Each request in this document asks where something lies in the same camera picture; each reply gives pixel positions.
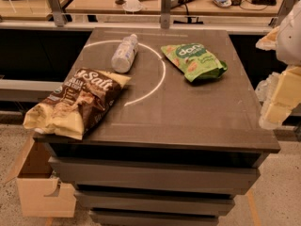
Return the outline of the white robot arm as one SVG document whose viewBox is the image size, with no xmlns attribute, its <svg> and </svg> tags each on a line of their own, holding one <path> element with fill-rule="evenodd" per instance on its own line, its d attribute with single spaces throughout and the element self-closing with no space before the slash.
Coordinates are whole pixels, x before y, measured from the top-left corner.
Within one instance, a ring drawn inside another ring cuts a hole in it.
<svg viewBox="0 0 301 226">
<path fill-rule="evenodd" d="M 279 61 L 288 65 L 281 74 L 267 78 L 268 89 L 261 108 L 261 128 L 278 128 L 301 104 L 301 1 L 298 1 L 281 24 L 259 39 L 256 47 L 275 50 Z"/>
</svg>

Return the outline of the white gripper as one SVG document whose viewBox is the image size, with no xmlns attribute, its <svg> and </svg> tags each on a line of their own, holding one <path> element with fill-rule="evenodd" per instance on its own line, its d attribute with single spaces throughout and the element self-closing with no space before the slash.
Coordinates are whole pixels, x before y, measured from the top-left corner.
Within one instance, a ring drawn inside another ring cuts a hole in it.
<svg viewBox="0 0 301 226">
<path fill-rule="evenodd" d="M 279 27 L 259 39 L 255 46 L 264 51 L 276 49 Z M 301 104 L 301 67 L 288 66 L 282 73 L 272 72 L 256 87 L 258 99 L 263 102 L 259 125 L 274 130 Z"/>
</svg>

